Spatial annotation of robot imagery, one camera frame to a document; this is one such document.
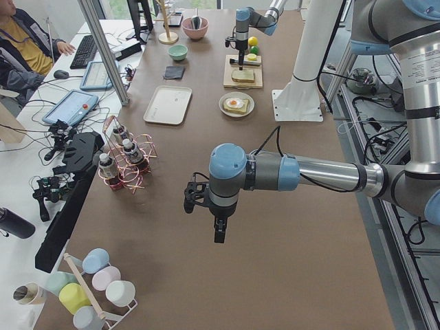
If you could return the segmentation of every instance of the keyboard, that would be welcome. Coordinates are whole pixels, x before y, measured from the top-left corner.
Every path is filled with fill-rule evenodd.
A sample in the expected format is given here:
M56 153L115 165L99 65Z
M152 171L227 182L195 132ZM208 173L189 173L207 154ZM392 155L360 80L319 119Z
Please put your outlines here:
M94 60L98 51L92 35L84 36L80 45L76 49L74 60L71 62L70 69L85 69L87 63Z

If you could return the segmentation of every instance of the plate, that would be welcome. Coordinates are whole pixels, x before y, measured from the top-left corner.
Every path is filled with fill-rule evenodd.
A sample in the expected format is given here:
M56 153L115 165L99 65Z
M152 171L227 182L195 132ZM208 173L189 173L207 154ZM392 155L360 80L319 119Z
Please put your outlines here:
M192 92L191 88L186 87L157 87L145 111L144 120L156 124L181 124Z
M242 98L242 99L248 99L249 100L249 106L247 107L247 112L243 115L239 114L239 113L231 113L231 112L227 112L223 109L223 102L224 100L226 100L227 98ZM225 95L223 95L220 100L219 100L219 108L221 110L221 112L223 112L225 115L233 117L233 118L240 118L240 117L245 117L247 116L249 113L252 112L252 110L254 110L255 107L255 102L254 100L247 95L246 93L241 93L240 91L231 91L230 93L227 93Z

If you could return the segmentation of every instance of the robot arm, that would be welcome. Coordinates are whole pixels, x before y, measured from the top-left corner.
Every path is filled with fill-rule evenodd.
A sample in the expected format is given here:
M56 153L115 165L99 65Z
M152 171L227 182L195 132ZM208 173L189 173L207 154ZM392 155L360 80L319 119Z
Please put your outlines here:
M235 43L239 51L239 69L243 69L245 52L248 50L249 27L256 28L268 36L273 35L276 29L276 22L283 13L287 0L273 0L265 15L260 15L251 7L238 9L235 14L235 36L226 38L226 47Z
M282 8L284 1L278 4ZM239 51L244 56L248 26L258 25L259 20L249 14L239 23L237 39L243 41ZM246 155L239 146L222 144L212 152L209 181L197 183L194 178L188 183L186 212L192 212L194 205L208 207L215 216L215 241L223 243L228 217L235 211L240 189L293 190L298 184L314 184L339 192L363 192L440 225L439 49L437 0L355 1L353 53L374 55L392 51L399 56L410 140L409 163L364 166L281 152Z

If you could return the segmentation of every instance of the blue joint cap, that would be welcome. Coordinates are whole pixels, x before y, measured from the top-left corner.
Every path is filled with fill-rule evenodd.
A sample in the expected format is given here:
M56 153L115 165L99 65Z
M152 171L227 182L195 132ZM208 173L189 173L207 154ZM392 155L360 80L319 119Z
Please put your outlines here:
M417 16L430 21L440 21L439 0L403 0L403 2Z
M236 177L246 168L246 152L233 143L223 143L211 152L209 173L216 179Z
M269 26L269 27L267 27L265 30L264 30L264 33L266 34L266 35L268 35L268 36L271 36L271 35L273 35L273 33L275 32L275 30L276 30L276 28L278 27L278 24L273 24L272 26Z
M295 190L300 182L300 166L295 158L283 156L278 171L278 190Z
M240 22L250 19L250 11L248 8L237 9L235 12L235 19Z
M440 225L440 190L436 191L426 203L425 218L433 225Z
M390 46L385 43L365 43L350 40L351 52L355 55L387 55L392 54Z

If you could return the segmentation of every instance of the brown table surface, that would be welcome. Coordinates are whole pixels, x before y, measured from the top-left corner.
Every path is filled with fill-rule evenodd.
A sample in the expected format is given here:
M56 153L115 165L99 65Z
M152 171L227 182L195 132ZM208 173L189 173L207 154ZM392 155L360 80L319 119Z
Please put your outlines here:
M104 248L122 279L135 284L139 305L121 330L393 329L355 195L314 186L242 191L225 244L213 243L208 209L184 212L186 183L194 171L208 173L216 145L233 142L249 152L276 127L271 92L290 81L303 30L299 12L291 11L272 37L250 31L259 39L264 88L246 91L255 110L233 119L220 112L218 101L231 91L222 82L225 55L236 54L224 46L234 12L199 14L210 24L200 41L172 29L189 49L181 63L159 43L164 29L155 25L129 90L131 103L120 112L121 123L134 134L152 135L157 147L146 189L113 192L96 178L67 251L83 258ZM167 65L186 67L182 81L162 78ZM143 121L159 85L192 89L183 124ZM322 123L281 126L284 152L344 160L331 115ZM267 149L275 151L275 143ZM61 269L67 269L64 262ZM35 329L73 328L72 315L51 295Z

